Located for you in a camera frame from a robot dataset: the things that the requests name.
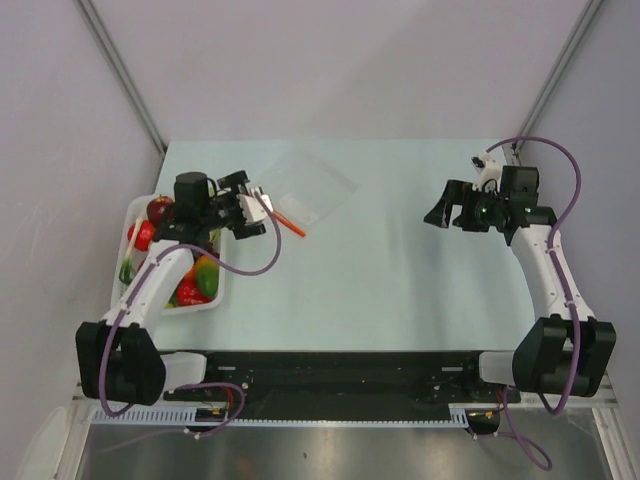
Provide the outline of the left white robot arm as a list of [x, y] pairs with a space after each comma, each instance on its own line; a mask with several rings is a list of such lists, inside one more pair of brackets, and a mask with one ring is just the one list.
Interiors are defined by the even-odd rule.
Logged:
[[150, 406], [164, 393], [187, 388], [197, 398], [214, 397], [220, 374], [205, 355], [161, 354], [153, 341], [157, 323], [214, 230], [238, 240], [265, 233], [274, 217], [269, 196], [252, 187], [245, 171], [218, 180], [203, 172], [177, 175], [174, 202], [149, 252], [118, 302], [98, 322], [84, 322], [75, 335], [84, 395], [107, 409], [110, 402]]

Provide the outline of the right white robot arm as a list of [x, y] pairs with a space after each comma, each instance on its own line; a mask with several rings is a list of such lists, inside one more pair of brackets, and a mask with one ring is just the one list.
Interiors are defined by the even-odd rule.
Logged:
[[555, 212], [538, 203], [538, 170], [500, 165], [486, 154], [472, 164], [476, 180], [448, 181], [424, 221], [503, 234], [524, 273], [535, 322], [514, 351], [481, 353], [479, 366], [461, 376], [463, 393], [484, 401], [501, 384], [534, 394], [594, 396], [616, 332], [597, 320], [572, 279]]

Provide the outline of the clear zip top bag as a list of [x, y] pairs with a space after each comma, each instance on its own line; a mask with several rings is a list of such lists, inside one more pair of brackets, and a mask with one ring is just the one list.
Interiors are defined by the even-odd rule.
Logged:
[[282, 152], [258, 184], [270, 195], [275, 210], [306, 235], [359, 188], [354, 177], [301, 147]]

